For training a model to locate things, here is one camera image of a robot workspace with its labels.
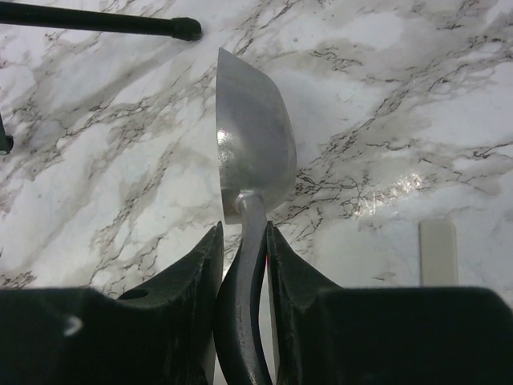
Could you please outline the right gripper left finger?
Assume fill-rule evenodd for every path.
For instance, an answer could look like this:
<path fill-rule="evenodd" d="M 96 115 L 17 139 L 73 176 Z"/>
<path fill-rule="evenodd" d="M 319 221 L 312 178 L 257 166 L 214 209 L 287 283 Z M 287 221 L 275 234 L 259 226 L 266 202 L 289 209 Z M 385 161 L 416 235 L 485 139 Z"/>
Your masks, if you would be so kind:
<path fill-rule="evenodd" d="M 187 255 L 117 299 L 86 287 L 3 290 L 2 383 L 212 383 L 223 253 L 215 225 Z"/>

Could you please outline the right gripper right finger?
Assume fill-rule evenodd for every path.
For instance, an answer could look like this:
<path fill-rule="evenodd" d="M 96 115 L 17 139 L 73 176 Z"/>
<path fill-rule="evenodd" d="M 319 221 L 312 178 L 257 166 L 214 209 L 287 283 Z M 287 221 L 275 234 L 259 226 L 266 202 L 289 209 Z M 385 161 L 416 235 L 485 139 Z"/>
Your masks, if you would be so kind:
<path fill-rule="evenodd" d="M 512 311 L 478 287 L 343 288 L 266 229 L 279 384 L 509 384 Z"/>

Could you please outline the white bag sealing clip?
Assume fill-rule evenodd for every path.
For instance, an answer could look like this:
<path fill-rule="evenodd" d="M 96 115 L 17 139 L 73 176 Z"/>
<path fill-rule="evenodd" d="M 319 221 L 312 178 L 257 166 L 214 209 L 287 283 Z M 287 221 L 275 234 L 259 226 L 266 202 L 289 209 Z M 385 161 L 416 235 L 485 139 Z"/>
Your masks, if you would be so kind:
<path fill-rule="evenodd" d="M 420 277 L 423 286 L 458 285 L 456 228 L 452 221 L 419 223 Z"/>

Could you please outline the metal litter scoop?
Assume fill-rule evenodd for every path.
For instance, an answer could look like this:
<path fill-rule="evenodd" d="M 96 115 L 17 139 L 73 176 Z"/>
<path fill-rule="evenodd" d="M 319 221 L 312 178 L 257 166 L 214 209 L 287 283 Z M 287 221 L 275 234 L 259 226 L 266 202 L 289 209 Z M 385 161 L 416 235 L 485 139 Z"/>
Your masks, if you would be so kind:
<path fill-rule="evenodd" d="M 297 150 L 277 85 L 224 48 L 216 69 L 216 139 L 224 221 L 241 226 L 216 298 L 217 358 L 229 384 L 270 384 L 259 327 L 267 214 L 293 189 Z"/>

